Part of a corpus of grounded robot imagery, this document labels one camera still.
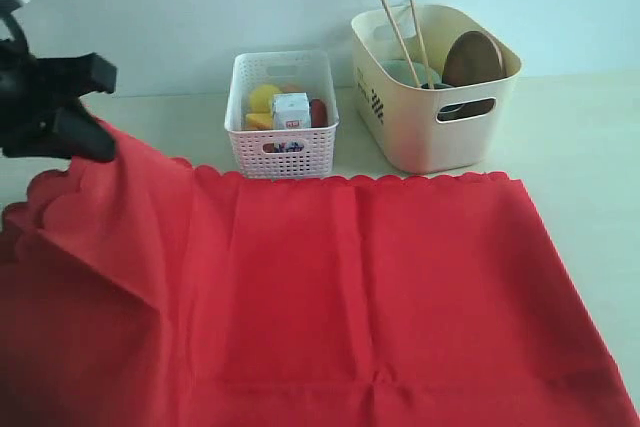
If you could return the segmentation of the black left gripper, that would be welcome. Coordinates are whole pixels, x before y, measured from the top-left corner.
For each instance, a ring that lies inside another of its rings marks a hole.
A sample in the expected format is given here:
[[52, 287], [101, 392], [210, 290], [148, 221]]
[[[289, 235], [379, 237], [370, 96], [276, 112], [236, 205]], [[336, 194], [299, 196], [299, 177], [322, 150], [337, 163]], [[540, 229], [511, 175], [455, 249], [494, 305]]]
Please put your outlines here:
[[56, 93], [113, 94], [117, 67], [97, 53], [36, 57], [18, 41], [1, 41], [1, 154], [7, 158], [111, 162], [116, 142], [86, 110], [56, 110]]

